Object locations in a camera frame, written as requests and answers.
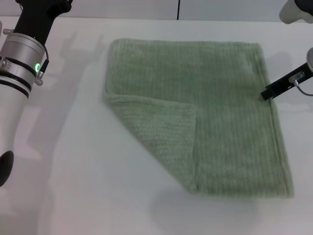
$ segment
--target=white table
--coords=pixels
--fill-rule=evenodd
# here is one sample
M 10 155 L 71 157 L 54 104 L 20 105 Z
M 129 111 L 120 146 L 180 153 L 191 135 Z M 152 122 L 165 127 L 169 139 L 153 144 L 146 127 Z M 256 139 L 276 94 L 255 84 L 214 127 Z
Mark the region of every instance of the white table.
M 14 28 L 18 18 L 0 20 Z M 117 38 L 258 42 L 274 81 L 305 63 L 313 26 L 57 19 L 46 44 L 51 61 L 44 85 L 25 107 L 12 175 L 0 188 L 0 234 L 311 235 L 313 98 L 292 89 L 275 99 L 294 199 L 192 196 L 103 101 L 109 47 Z M 302 87 L 313 93 L 313 79 Z

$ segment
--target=black cable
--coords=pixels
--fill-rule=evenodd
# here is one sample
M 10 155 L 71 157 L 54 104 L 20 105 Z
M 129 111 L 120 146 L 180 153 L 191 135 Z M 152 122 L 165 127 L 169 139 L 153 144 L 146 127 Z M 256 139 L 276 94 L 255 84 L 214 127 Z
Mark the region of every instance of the black cable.
M 46 55 L 46 57 L 47 57 L 47 60 L 49 60 L 49 54 L 48 54 L 48 50 L 47 50 L 47 48 L 44 46 L 44 48 L 45 48 L 45 55 Z
M 300 87 L 297 87 L 297 88 L 302 94 L 307 95 L 307 96 L 313 96 L 313 94 L 305 93 Z
M 179 20 L 179 11 L 180 11 L 180 0 L 178 0 L 177 20 Z

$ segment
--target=green indicator light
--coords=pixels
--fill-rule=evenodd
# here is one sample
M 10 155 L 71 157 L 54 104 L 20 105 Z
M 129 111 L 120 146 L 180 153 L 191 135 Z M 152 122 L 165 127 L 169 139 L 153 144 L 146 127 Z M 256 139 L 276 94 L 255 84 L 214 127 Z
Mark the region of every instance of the green indicator light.
M 40 64 L 36 64 L 36 66 L 35 66 L 35 71 L 36 71 L 36 72 L 39 72 L 39 70 L 40 70 Z

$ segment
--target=green towel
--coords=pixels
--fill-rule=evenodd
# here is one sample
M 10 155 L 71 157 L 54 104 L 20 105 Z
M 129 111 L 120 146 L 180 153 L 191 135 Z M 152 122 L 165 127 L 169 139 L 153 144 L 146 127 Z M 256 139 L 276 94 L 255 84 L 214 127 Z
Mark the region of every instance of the green towel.
M 260 96 L 267 84 L 258 44 L 120 39 L 111 48 L 107 97 L 190 192 L 289 198 L 278 114 Z

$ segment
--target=wall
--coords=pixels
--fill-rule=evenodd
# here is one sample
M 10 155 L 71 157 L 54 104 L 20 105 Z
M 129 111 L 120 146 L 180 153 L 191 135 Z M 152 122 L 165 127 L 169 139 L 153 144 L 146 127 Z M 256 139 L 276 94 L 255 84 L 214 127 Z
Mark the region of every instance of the wall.
M 287 0 L 181 0 L 179 19 L 214 21 L 279 20 Z
M 21 13 L 14 0 L 0 0 L 1 16 Z M 90 18 L 177 18 L 179 0 L 74 0 L 66 16 Z M 287 0 L 181 0 L 180 20 L 279 21 Z
M 71 17 L 160 19 L 177 18 L 178 0 L 74 0 Z M 18 16 L 14 0 L 0 0 L 0 16 Z

